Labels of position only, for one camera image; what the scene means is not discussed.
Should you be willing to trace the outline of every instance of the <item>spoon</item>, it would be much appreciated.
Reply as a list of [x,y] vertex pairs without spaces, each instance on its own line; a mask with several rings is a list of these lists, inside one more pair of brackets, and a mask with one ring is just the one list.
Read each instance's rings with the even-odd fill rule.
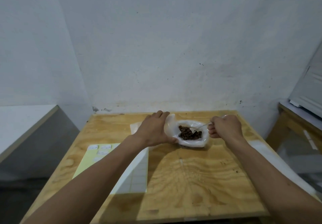
[[208,126],[208,125],[211,125],[212,122],[208,123],[208,124],[204,124],[202,126],[199,126],[197,129],[194,129],[194,128],[190,128],[192,134],[194,134],[198,129],[202,128],[203,126]]

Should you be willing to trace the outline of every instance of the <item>hand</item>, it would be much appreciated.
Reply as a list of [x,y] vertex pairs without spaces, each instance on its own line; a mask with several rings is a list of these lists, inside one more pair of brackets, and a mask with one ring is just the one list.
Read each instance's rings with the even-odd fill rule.
[[223,118],[214,116],[210,119],[208,130],[211,138],[222,138],[227,145],[244,140],[242,125],[235,115],[225,115]]
[[164,124],[169,114],[169,112],[159,110],[152,115],[148,115],[133,136],[139,138],[144,147],[156,146],[162,143],[177,143],[177,138],[169,137],[164,132]]

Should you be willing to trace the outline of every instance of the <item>plastic bag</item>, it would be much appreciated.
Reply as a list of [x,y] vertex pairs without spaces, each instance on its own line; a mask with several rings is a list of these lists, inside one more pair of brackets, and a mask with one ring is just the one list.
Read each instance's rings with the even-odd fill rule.
[[[142,122],[133,123],[130,125],[131,134],[134,134],[138,128],[140,127]],[[198,128],[199,126],[204,125],[205,123],[195,121],[195,120],[176,120],[175,114],[170,114],[167,119],[166,123],[164,125],[164,132],[169,137],[175,137],[178,138],[179,144],[183,146],[188,146],[192,148],[202,148],[204,147],[208,140],[209,140],[209,133],[207,126],[203,126],[199,129],[199,131],[202,131],[202,138],[197,140],[183,140],[181,137],[179,137],[179,134],[181,131],[179,130],[179,126],[187,126],[187,127],[195,127]]]

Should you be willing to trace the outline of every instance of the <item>person's left hand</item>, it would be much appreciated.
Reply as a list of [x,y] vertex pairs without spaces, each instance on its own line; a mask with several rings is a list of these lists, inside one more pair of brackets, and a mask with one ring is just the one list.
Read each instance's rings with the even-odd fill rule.
[[169,137],[164,132],[164,124],[169,114],[169,112],[159,110],[152,115],[148,115],[133,136],[142,141],[144,147],[156,146],[162,143],[177,143],[177,138]]

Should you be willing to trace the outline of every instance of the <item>white table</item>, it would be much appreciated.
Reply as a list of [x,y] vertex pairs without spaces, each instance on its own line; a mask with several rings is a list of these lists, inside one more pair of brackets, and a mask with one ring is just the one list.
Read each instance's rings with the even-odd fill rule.
[[0,162],[57,110],[56,104],[0,106]]

